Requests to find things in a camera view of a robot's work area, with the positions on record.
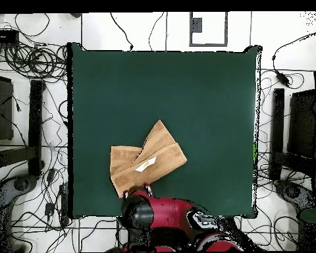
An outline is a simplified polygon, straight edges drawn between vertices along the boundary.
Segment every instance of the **red and black robot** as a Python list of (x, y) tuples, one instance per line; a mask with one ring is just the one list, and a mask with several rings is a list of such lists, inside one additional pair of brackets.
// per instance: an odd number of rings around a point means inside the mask
[(113, 252), (264, 251), (233, 218), (205, 215), (191, 201), (154, 197), (148, 184), (124, 193), (119, 221), (137, 241)]

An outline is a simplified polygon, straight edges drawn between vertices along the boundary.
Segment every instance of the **wire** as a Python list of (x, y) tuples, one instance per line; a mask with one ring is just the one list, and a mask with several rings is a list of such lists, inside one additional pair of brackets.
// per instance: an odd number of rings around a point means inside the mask
[(284, 216), (281, 216), (279, 218), (276, 218), (275, 221), (274, 221), (274, 225), (273, 225), (273, 229), (274, 229), (274, 234), (275, 234), (275, 240), (276, 240), (276, 243), (278, 244), (278, 246), (281, 248), (282, 251), (286, 251), (281, 245), (280, 245), (280, 242), (278, 241), (278, 237), (277, 237), (277, 232), (276, 232), (276, 225), (277, 225), (277, 222), (281, 219), (284, 219), (284, 218), (288, 218), (292, 221), (295, 221), (297, 224), (298, 224), (298, 221), (296, 219), (294, 219), (293, 217), (290, 217), (290, 216), (287, 216), (287, 215), (284, 215)]
[(117, 25), (117, 27), (124, 33), (126, 41), (128, 41), (128, 43), (130, 44), (130, 51), (132, 51), (132, 49), (134, 48), (134, 45), (132, 45), (132, 43), (130, 43), (130, 41), (128, 40), (128, 36), (126, 35), (125, 31), (119, 26), (119, 24), (116, 22), (116, 20), (113, 18), (113, 14), (110, 13), (111, 18), (113, 19), (113, 22)]
[(161, 19), (161, 17), (164, 15), (164, 13), (165, 13), (165, 12), (163, 12), (163, 13), (161, 14), (161, 16), (155, 21), (155, 24), (154, 24), (153, 27), (152, 27), (152, 30), (151, 30), (151, 33), (150, 33), (150, 36), (149, 36), (149, 46), (150, 46), (150, 50), (152, 50), (152, 47), (151, 47), (151, 44), (150, 44), (150, 38), (151, 38), (151, 35), (152, 35), (152, 32), (153, 32), (153, 29), (155, 29), (156, 23), (158, 22), (158, 20)]
[(275, 51), (275, 53), (274, 53), (274, 55), (273, 55), (273, 57), (272, 57), (272, 60), (273, 60), (273, 68), (274, 68), (274, 70), (276, 71), (276, 73), (278, 73), (278, 71), (275, 69), (275, 59), (276, 59), (276, 54), (277, 54), (277, 52), (278, 52), (280, 49), (282, 49), (283, 47), (286, 47), (287, 45), (290, 45), (290, 44), (295, 43), (295, 42), (297, 42), (297, 41), (302, 41), (302, 40), (308, 39), (308, 38), (311, 37), (311, 36), (316, 36), (316, 32), (310, 33), (310, 34), (308, 34), (308, 35), (304, 35), (304, 36), (302, 36), (302, 37), (300, 37), (300, 38), (298, 38), (298, 39), (296, 39), (296, 40), (294, 40), (294, 41), (292, 41), (292, 42), (290, 42), (290, 43), (286, 43), (286, 44), (280, 46), (280, 47)]
[(37, 34), (35, 34), (35, 35), (27, 35), (27, 34), (25, 34), (24, 32), (22, 32), (21, 29), (18, 27), (18, 23), (16, 22), (16, 19), (18, 18), (18, 15), (20, 15), (20, 14), (16, 14), (15, 19), (14, 19), (15, 25), (16, 25), (16, 27), (18, 28), (18, 30), (20, 31), (20, 33), (23, 34), (24, 36), (27, 36), (27, 37), (36, 37), (36, 36), (38, 36), (38, 35), (41, 35), (41, 34), (47, 29), (47, 27), (49, 26), (49, 23), (50, 23), (49, 17), (47, 16), (46, 13), (44, 13), (44, 15), (45, 15), (45, 16), (47, 17), (47, 19), (48, 19), (48, 22), (47, 22), (47, 24), (45, 25), (45, 28), (44, 28), (41, 32), (39, 32), (39, 33), (37, 33)]
[(29, 253), (32, 252), (32, 250), (33, 250), (33, 244), (32, 244), (31, 242), (29, 242), (29, 241), (27, 241), (27, 240), (18, 239), (18, 238), (16, 238), (16, 237), (14, 237), (13, 234), (11, 234), (11, 236), (12, 236), (12, 238), (13, 238), (14, 240), (19, 240), (19, 241), (21, 241), (21, 242), (27, 242), (28, 244), (30, 244)]
[(98, 221), (98, 222), (96, 223), (95, 227), (93, 228), (92, 232), (91, 232), (88, 236), (84, 237), (84, 238), (81, 240), (81, 246), (80, 246), (80, 249), (79, 249), (79, 253), (81, 253), (82, 250), (83, 250), (83, 240), (85, 240), (86, 238), (90, 237), (90, 236), (92, 235), (92, 233), (96, 230), (97, 226), (98, 226), (101, 222), (115, 222), (115, 221), (116, 221), (116, 220), (100, 220), (100, 221)]
[(64, 100), (63, 102), (61, 102), (61, 104), (59, 105), (59, 115), (64, 118), (64, 119), (68, 119), (68, 117), (65, 117), (62, 113), (61, 113), (61, 105), (63, 105), (65, 102), (67, 102), (68, 100)]

